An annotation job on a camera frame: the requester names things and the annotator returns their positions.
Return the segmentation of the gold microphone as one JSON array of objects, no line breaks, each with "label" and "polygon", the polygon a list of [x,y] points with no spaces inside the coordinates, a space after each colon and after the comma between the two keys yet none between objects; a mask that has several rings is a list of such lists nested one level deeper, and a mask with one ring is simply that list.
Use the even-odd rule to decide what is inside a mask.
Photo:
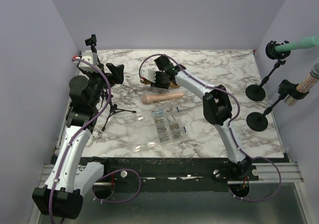
[{"label": "gold microphone", "polygon": [[[144,84],[144,85],[151,85],[151,81],[149,80],[144,80],[144,79],[140,79],[140,83]],[[170,83],[169,86],[171,89],[178,89],[180,86],[179,85],[175,85],[174,83]]]}]

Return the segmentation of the pink microphone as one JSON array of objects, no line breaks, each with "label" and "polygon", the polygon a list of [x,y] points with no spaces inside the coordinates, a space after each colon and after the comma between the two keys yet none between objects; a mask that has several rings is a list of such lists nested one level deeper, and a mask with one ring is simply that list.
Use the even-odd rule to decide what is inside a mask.
[{"label": "pink microphone", "polygon": [[183,92],[175,92],[175,93],[163,93],[163,94],[156,94],[156,95],[142,95],[141,96],[141,102],[143,104],[149,104],[152,102],[158,102],[158,101],[166,101],[166,100],[172,100],[172,99],[178,99],[184,96]]}]

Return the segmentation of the black tripod mic stand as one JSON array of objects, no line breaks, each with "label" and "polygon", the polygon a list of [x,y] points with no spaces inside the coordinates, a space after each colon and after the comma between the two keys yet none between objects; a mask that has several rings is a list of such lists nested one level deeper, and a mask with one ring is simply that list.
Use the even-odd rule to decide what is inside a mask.
[{"label": "black tripod mic stand", "polygon": [[[101,105],[100,105],[98,111],[103,107],[104,101],[106,101],[107,98],[108,98],[108,92],[106,91],[106,89],[103,89],[103,90],[102,90],[102,93],[101,93],[100,97],[101,97],[102,100],[101,100]],[[104,132],[104,131],[105,131],[106,125],[107,125],[107,123],[108,123],[110,117],[112,117],[113,115],[115,115],[115,114],[117,114],[117,113],[121,113],[121,112],[137,113],[136,110],[126,110],[126,109],[120,109],[120,108],[118,108],[118,105],[117,105],[117,104],[114,104],[114,103],[112,102],[112,100],[110,100],[110,102],[109,102],[109,107],[110,107],[109,115],[108,115],[108,117],[106,118],[106,121],[105,121],[105,123],[104,123],[104,125],[103,125],[103,127],[102,127],[102,129],[101,129],[101,132]]]}]

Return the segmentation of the black round-base mic stand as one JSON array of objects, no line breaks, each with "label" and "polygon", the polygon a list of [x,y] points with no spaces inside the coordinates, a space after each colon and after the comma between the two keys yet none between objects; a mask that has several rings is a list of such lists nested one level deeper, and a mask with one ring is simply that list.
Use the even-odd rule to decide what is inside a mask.
[{"label": "black round-base mic stand", "polygon": [[95,34],[92,34],[90,38],[85,39],[85,45],[86,46],[90,46],[91,48],[91,52],[92,52],[92,56],[93,56],[93,64],[94,65],[100,65],[100,59],[98,57],[97,54],[97,49],[96,49],[96,45],[97,45],[97,38]]}]

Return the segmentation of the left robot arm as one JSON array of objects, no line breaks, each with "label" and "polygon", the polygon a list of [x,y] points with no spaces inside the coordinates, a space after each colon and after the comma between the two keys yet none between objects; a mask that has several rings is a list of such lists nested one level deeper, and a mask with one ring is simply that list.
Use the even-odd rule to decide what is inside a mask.
[{"label": "left robot arm", "polygon": [[63,143],[55,165],[42,188],[35,188],[32,198],[43,215],[50,219],[76,219],[82,209],[85,194],[98,180],[107,181],[111,170],[102,161],[90,161],[77,174],[78,165],[98,116],[96,108],[102,94],[111,101],[111,87],[124,81],[124,65],[112,63],[80,69],[82,75],[69,82],[71,103],[66,116]]}]

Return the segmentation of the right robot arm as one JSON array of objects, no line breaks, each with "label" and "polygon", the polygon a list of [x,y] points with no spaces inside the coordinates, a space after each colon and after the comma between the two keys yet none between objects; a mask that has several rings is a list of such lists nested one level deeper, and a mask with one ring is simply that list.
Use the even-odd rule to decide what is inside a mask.
[{"label": "right robot arm", "polygon": [[151,82],[153,87],[168,89],[170,84],[179,85],[195,94],[202,100],[203,115],[208,123],[213,125],[226,148],[227,157],[232,163],[229,168],[230,176],[235,180],[241,180],[247,175],[252,165],[251,158],[244,153],[239,138],[232,122],[232,105],[229,99],[231,95],[223,85],[214,86],[185,71],[181,65],[173,65],[169,58],[160,55],[155,59],[158,71],[155,72],[155,80]]}]

